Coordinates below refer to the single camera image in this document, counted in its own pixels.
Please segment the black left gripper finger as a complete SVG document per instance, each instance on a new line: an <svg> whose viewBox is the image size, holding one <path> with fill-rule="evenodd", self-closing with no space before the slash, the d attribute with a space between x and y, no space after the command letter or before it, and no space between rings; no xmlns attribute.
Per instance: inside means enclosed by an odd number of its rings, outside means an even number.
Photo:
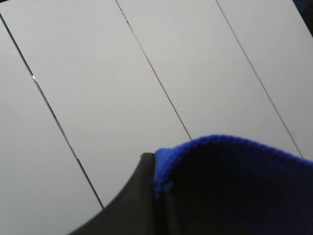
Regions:
<svg viewBox="0 0 313 235"><path fill-rule="evenodd" d="M114 199L71 235L167 235L157 210L153 179L155 154L143 153L133 174Z"/></svg>

